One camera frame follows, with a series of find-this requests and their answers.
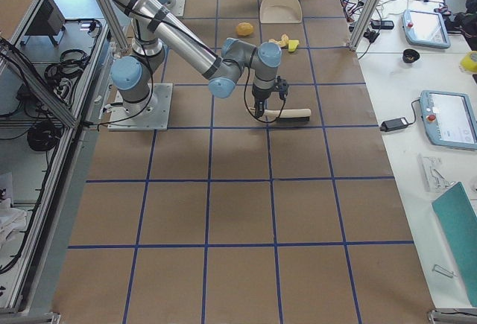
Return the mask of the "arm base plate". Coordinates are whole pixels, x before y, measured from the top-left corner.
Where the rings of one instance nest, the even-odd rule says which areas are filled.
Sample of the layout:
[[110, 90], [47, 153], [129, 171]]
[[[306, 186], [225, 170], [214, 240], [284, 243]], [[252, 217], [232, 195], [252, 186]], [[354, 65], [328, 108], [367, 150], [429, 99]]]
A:
[[165, 6], [180, 19], [185, 12], [186, 0], [168, 0]]
[[119, 91], [107, 128], [111, 131], [167, 130], [173, 92], [172, 83], [154, 83], [152, 97], [138, 104], [125, 103]]

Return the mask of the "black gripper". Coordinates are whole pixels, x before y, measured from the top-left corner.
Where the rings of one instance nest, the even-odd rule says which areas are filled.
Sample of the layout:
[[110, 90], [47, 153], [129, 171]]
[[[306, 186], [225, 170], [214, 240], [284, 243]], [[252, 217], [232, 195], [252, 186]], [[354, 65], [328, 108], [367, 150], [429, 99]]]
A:
[[255, 100], [254, 115], [261, 118], [265, 113], [265, 101], [271, 96], [272, 92], [279, 93], [279, 99], [286, 102], [288, 96], [288, 82], [286, 79], [277, 76], [273, 80], [262, 80], [254, 77], [252, 94]]

